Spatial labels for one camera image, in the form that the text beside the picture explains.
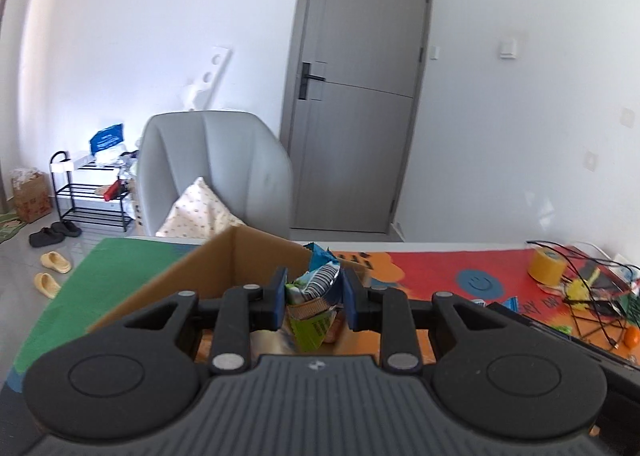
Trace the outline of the blue green snack bag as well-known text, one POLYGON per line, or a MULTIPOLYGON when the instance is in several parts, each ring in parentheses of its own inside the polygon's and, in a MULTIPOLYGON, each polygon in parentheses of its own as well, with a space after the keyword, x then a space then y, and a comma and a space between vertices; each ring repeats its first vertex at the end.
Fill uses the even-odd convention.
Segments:
POLYGON ((318 351, 337 343, 345 326, 345 271, 327 249, 310 243, 308 270, 285 284, 288 329, 300 352, 318 351))

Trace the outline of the brown cardboard box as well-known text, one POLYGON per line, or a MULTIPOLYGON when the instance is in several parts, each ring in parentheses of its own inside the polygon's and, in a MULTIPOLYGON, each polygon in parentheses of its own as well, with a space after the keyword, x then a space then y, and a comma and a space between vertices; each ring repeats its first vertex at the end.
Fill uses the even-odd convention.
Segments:
MULTIPOLYGON (((178 244, 178 247, 196 247, 178 244)), ((178 291, 195 291, 198 297, 220 298, 233 286, 258 284, 266 286, 277 268, 288 269, 295 280, 309 268, 311 250, 302 245, 249 227, 224 231, 203 245, 191 249, 179 261, 149 280, 127 299, 91 324, 93 333, 126 315, 152 305, 178 291)), ((259 354, 294 354, 293 337, 288 332, 252 334, 252 350, 259 354)), ((319 350, 302 354, 360 355, 378 358, 378 334, 349 332, 346 322, 334 343, 322 344, 319 350)))

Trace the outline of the yellow toy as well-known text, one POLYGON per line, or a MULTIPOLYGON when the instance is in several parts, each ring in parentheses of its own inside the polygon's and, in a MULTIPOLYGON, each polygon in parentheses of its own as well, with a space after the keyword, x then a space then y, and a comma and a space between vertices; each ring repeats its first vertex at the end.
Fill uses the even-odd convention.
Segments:
POLYGON ((565 298, 572 306, 582 306, 591 300, 590 288, 581 279, 574 279, 565 285, 565 298))

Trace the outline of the colourful cartoon table mat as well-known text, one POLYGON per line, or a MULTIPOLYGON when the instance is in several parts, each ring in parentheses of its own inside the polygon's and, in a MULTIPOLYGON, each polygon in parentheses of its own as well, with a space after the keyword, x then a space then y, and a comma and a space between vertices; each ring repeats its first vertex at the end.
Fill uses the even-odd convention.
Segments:
POLYGON ((592 273, 584 258, 534 247, 325 249, 247 227, 201 245, 106 239, 44 310, 6 382, 20 391, 25 372, 40 356, 106 332, 125 317, 147 331, 162 329, 180 298, 195 305, 186 320, 194 337, 189 354, 212 361, 221 336, 216 315, 227 296, 234 298, 232 317, 242 310, 250 313, 253 356, 291 352, 386 358, 384 291, 412 301, 454 294, 505 306, 515 299, 526 319, 626 356, 627 320, 593 311, 590 303, 629 297, 630 290, 620 284, 604 291, 593 285, 592 273))

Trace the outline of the brown SF paper bag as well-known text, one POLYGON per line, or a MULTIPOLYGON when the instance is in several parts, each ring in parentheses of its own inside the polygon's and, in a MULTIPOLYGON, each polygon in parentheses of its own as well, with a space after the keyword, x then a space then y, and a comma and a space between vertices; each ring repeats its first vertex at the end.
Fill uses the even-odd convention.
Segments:
POLYGON ((144 225, 142 220, 142 213, 139 204, 138 192, 136 187, 136 179, 130 178, 128 181, 129 197, 132 206, 132 212, 134 213, 134 231, 137 236, 144 236, 144 225))

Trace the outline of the orange fruit toy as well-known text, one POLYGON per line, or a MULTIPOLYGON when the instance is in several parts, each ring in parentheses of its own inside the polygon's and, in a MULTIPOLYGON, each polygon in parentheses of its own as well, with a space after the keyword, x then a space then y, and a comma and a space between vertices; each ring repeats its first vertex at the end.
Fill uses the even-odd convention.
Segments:
POLYGON ((629 350, 634 350, 640 344, 640 328, 636 325, 630 325, 626 328, 624 334, 624 345, 629 350))

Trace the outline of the red object on rack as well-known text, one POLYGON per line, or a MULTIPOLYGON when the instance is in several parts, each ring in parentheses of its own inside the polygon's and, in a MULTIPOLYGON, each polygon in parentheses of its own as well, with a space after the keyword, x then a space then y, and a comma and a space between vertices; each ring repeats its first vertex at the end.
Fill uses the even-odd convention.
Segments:
POLYGON ((103 191, 102 197, 105 202, 111 202, 113 199, 119 197, 121 191, 122 181, 116 180, 103 191))

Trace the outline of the black metal shoe rack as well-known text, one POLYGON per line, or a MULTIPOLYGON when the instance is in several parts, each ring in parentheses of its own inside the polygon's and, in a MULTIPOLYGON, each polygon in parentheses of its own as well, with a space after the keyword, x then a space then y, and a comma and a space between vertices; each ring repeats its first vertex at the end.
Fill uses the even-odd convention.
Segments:
POLYGON ((134 224, 127 209, 128 172, 122 159, 98 165, 91 155, 73 159, 70 153, 58 151, 50 157, 49 173, 58 219, 123 232, 134 224), (122 191, 118 198, 105 202, 102 193, 116 180, 122 181, 122 191))

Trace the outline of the black slipper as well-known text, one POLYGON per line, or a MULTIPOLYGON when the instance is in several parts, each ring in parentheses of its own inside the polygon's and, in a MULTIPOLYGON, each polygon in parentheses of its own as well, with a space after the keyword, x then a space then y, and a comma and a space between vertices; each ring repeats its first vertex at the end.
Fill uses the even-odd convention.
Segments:
POLYGON ((40 231, 29 235, 28 242, 32 248, 43 248, 62 243, 64 239, 65 235, 63 233, 54 231, 51 228, 42 228, 40 231))
POLYGON ((61 220, 53 222, 50 229, 58 234, 66 237, 79 237, 82 234, 81 228, 74 224, 71 220, 61 220))

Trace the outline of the yellow slipper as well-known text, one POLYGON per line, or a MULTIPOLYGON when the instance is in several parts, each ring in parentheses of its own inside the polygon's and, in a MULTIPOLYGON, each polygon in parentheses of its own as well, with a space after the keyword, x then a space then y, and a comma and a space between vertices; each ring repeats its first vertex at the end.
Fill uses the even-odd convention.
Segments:
POLYGON ((54 299, 61 290, 61 285, 55 278, 44 272, 39 272, 34 277, 34 286, 40 294, 48 299, 54 299))
POLYGON ((66 274, 73 268, 70 261, 57 251, 48 251, 42 254, 40 256, 40 262, 45 268, 61 274, 66 274))

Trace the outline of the blue plastic bag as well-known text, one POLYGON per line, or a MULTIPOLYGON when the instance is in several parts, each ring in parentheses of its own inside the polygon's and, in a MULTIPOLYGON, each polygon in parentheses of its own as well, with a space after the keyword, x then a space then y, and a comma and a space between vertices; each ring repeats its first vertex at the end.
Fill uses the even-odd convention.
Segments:
POLYGON ((99 152, 111 149, 124 142, 124 125, 122 123, 99 130, 89 141, 90 152, 96 156, 99 152))

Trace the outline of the small brown carton on floor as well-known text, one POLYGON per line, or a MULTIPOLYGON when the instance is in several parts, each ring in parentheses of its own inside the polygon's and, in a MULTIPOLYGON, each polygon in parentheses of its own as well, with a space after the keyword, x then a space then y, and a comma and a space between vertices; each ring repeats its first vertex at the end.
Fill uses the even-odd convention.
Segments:
POLYGON ((33 223, 52 211, 46 175, 35 168, 11 171, 13 204, 21 221, 33 223))

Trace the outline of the green floor mat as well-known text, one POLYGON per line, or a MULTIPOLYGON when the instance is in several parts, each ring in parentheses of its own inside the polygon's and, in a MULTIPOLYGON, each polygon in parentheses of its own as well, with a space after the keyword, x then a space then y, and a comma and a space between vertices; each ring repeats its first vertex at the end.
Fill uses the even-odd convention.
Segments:
POLYGON ((26 223, 17 216, 17 213, 4 213, 0 216, 0 243, 12 239, 26 223))

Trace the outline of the white foam packing piece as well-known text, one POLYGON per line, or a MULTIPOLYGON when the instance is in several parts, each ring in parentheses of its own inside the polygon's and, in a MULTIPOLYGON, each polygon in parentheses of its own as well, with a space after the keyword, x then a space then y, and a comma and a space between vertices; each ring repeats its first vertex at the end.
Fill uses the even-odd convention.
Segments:
POLYGON ((212 48, 201 71, 183 88, 181 94, 183 111, 209 109, 231 57, 231 48, 218 46, 212 48))

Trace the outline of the white wall switch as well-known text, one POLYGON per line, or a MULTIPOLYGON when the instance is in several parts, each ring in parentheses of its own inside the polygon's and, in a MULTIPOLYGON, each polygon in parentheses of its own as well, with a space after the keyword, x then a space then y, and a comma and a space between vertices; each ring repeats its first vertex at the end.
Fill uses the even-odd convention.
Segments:
POLYGON ((515 38, 503 39, 500 42, 499 58, 502 60, 516 60, 518 58, 518 41, 515 38))

